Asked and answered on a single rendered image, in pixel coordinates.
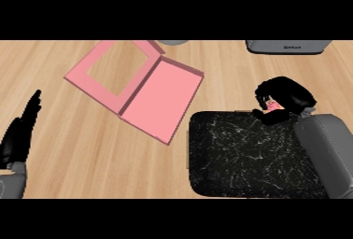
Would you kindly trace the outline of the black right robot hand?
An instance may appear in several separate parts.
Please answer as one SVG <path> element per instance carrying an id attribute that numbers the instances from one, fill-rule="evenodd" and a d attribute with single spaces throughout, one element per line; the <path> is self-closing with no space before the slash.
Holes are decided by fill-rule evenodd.
<path id="1" fill-rule="evenodd" d="M 275 77 L 263 81 L 256 89 L 256 98 L 260 110 L 254 109 L 253 113 L 266 126 L 290 120 L 290 114 L 300 115 L 305 109 L 313 108 L 318 103 L 309 90 L 288 77 Z M 275 100 L 282 109 L 265 113 L 269 100 Z"/>

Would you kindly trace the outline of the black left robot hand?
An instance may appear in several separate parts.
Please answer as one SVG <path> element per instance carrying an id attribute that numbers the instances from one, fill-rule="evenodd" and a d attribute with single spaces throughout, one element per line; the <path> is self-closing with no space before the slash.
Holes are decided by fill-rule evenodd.
<path id="1" fill-rule="evenodd" d="M 15 118 L 6 130 L 0 142 L 0 169 L 8 169 L 9 164 L 25 162 L 31 148 L 31 131 L 42 109 L 42 91 L 37 90 L 27 103 L 27 107 L 19 118 Z"/>

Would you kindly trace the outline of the grey round object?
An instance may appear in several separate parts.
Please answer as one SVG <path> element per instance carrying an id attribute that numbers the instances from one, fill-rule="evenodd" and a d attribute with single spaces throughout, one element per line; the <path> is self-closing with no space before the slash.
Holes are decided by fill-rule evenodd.
<path id="1" fill-rule="evenodd" d="M 158 40 L 158 42 L 167 46 L 177 46 L 188 42 L 189 40 Z"/>

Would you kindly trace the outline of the grey appliance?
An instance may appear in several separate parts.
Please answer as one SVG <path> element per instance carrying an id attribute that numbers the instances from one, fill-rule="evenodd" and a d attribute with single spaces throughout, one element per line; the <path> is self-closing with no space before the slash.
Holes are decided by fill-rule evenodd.
<path id="1" fill-rule="evenodd" d="M 321 54 L 331 40 L 247 40 L 250 52 L 257 54 Z"/>

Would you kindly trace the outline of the pink open cardboard box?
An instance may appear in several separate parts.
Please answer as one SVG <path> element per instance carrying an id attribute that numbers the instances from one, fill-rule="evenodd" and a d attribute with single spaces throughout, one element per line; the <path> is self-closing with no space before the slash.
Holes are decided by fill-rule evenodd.
<path id="1" fill-rule="evenodd" d="M 146 55 L 121 94 L 114 93 L 87 74 L 96 61 L 114 46 L 102 40 L 64 76 L 71 84 L 161 143 L 172 143 L 182 118 L 192 103 L 204 73 L 164 56 L 154 40 L 135 40 Z"/>

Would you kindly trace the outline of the black marble tray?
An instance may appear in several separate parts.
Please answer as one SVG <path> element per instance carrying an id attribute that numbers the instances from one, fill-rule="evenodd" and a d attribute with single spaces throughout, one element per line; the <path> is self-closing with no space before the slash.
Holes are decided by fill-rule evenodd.
<path id="1" fill-rule="evenodd" d="M 189 121 L 189 180 L 210 197 L 328 197 L 290 120 L 266 126 L 247 111 L 201 111 Z"/>

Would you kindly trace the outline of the pink cupcake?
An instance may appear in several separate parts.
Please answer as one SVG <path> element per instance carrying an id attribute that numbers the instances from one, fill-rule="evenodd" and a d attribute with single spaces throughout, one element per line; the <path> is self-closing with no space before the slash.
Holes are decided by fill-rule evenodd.
<path id="1" fill-rule="evenodd" d="M 275 100 L 269 100 L 266 102 L 266 106 L 268 106 L 268 109 L 263 111 L 265 114 L 268 114 L 269 112 L 272 112 L 278 109 L 282 109 L 281 104 Z"/>

